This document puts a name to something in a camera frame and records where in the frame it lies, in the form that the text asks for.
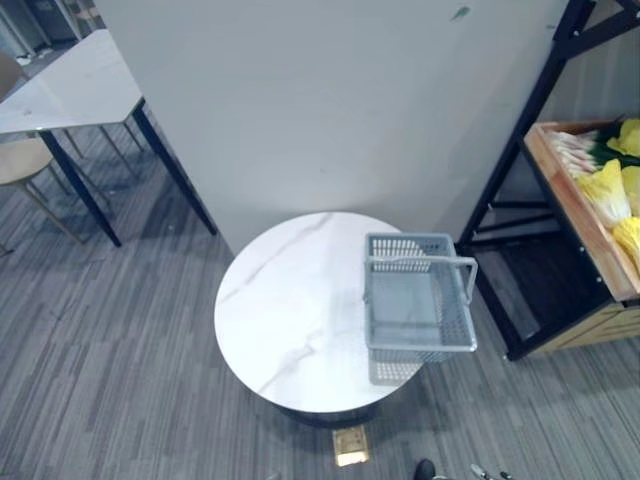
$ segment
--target white marble tabletop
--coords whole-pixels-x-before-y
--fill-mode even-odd
[[[365,235],[398,230],[319,213],[260,235],[226,272],[215,330],[234,374],[286,408],[342,412],[399,388],[369,382],[364,336]]]
[[[141,99],[111,34],[96,30],[0,103],[0,133],[120,123]]]

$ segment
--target chair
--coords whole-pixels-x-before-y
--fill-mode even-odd
[[[7,96],[22,78],[29,79],[29,76],[22,66],[13,57],[0,51],[0,101]],[[63,130],[63,132],[70,140],[74,149],[80,153],[69,132],[66,130]],[[51,165],[51,160],[51,153],[39,138],[0,144],[0,186],[15,185],[18,187],[33,200],[63,232],[69,235],[75,242],[82,244],[82,241],[49,210],[45,203],[46,198],[30,181],[42,170],[48,169],[60,188],[69,194],[69,190],[64,183],[62,183],[62,180]],[[106,205],[111,208],[107,197],[80,166],[72,159],[70,160],[74,168],[78,171],[78,174],[97,192]],[[4,246],[0,248],[0,255],[8,252]]]
[[[50,167],[51,160],[51,152],[39,138],[0,144],[0,186],[14,185],[18,187],[40,207],[60,230],[74,242],[82,245],[82,240],[49,210],[45,203],[45,196],[31,182],[33,177]]]

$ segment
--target black metal shelf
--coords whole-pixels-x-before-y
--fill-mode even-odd
[[[568,60],[640,26],[640,3],[636,0],[616,0],[616,2],[622,7],[620,12],[585,30],[585,26],[593,12],[595,2],[591,0],[569,0],[554,34],[554,43],[542,72],[498,159],[496,168],[492,172],[480,196],[480,200],[476,204],[456,244],[456,248],[462,254],[474,255],[478,251],[488,248],[500,251],[526,242],[555,242],[561,233],[561,237],[564,238],[566,246],[569,248],[567,252],[573,252],[573,256],[575,256],[574,260],[577,261],[573,266],[567,266],[566,268],[577,269],[579,277],[583,278],[584,276],[587,285],[593,290],[592,294],[587,296],[586,301],[578,302],[578,305],[569,305],[570,303],[575,304],[576,302],[570,295],[567,296],[565,300],[568,307],[566,309],[560,309],[562,310],[562,318],[554,318],[553,321],[539,321],[540,330],[527,338],[523,338],[518,333],[512,319],[509,318],[490,279],[483,271],[482,266],[480,266],[477,279],[478,288],[507,345],[507,358],[510,360],[517,360],[526,356],[552,338],[578,324],[600,306],[612,301],[608,289],[599,278],[597,269],[584,251],[580,239],[574,232],[562,207],[558,204],[555,195],[550,190],[542,173],[533,161],[523,139],[540,115],[547,98],[551,94]],[[507,174],[519,154],[524,155],[529,166],[533,169],[537,183],[546,198],[546,202],[519,201],[517,199],[508,202],[496,201],[496,196],[500,192],[507,178]],[[550,213],[530,215],[521,219],[514,219],[492,225],[482,225],[487,213],[496,208],[516,210],[548,208]],[[555,219],[558,222],[559,230],[557,232],[505,235],[485,239],[478,238],[487,232],[498,232],[500,230],[539,223],[550,219]],[[522,282],[525,277],[523,277],[521,273],[517,275],[520,275],[521,278],[519,286],[523,288]],[[543,288],[545,282],[537,282],[536,285],[538,289],[536,293],[539,293],[539,290]]]

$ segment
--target gray plastic basket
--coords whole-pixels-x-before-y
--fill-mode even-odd
[[[477,348],[469,303],[478,266],[473,258],[456,256],[449,235],[370,233],[366,242],[372,382],[394,384],[402,372],[415,372],[411,365]],[[466,286],[462,268],[470,270]]]

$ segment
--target white wall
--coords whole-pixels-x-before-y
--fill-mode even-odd
[[[565,2],[96,3],[237,252],[319,210],[457,236]]]

